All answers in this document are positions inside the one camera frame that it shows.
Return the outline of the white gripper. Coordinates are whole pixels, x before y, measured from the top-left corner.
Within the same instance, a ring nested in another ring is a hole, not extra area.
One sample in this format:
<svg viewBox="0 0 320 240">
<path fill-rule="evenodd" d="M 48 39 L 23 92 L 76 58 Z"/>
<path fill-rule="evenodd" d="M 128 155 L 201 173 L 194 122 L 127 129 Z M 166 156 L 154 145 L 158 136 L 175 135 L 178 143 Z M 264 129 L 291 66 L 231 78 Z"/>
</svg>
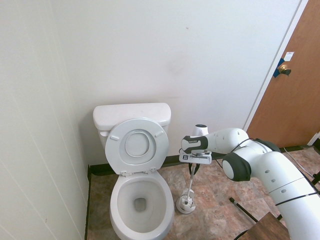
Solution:
<svg viewBox="0 0 320 240">
<path fill-rule="evenodd" d="M 190 175 L 194 176 L 194 173 L 200 168 L 200 164 L 210 165 L 212 163 L 212 152 L 205 151 L 199 154 L 185 153 L 182 149 L 179 150 L 179 161 L 182 163 L 191 163 Z"/>
</svg>

